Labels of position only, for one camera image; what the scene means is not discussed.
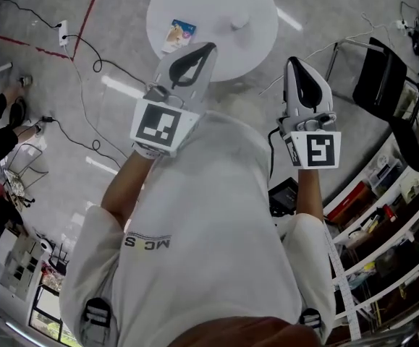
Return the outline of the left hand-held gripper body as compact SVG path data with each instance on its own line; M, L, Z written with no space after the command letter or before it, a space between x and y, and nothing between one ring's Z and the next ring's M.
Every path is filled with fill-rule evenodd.
M137 99L130 139L146 152L174 157L195 131L202 118L194 112L207 88L193 85L190 92L174 94L155 82L147 84L147 93Z

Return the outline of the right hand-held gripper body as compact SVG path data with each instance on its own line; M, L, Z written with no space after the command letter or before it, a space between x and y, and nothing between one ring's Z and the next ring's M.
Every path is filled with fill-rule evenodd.
M276 120L292 165L301 169L333 169L339 166L342 134L334 111Z

